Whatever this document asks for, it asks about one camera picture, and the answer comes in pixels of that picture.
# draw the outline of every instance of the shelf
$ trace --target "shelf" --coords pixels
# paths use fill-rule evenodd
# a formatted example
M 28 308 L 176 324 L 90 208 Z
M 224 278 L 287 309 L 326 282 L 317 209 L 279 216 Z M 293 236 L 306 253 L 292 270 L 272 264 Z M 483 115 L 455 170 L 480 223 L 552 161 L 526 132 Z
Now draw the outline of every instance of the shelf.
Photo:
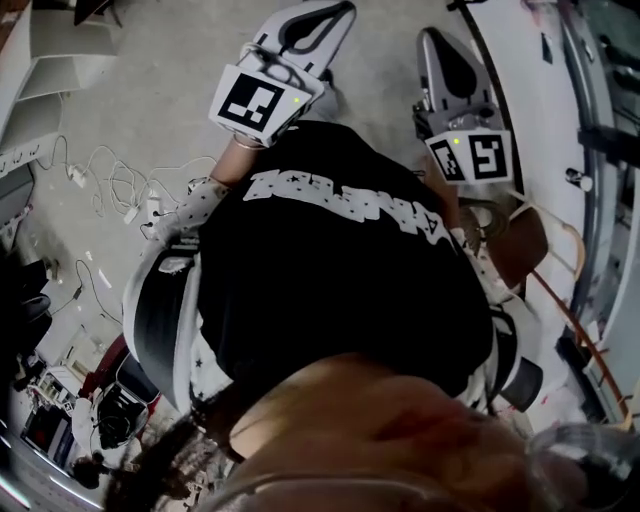
M 20 16 L 0 52 L 0 137 L 9 121 L 20 87 L 31 69 L 30 24 L 31 4 Z
M 16 103 L 0 142 L 0 153 L 57 132 L 61 116 L 62 103 L 57 94 Z
M 18 101 L 80 88 L 73 57 L 40 59 L 36 61 Z
M 73 25 L 73 11 L 33 11 L 31 55 L 34 58 L 74 55 L 115 56 L 107 25 Z

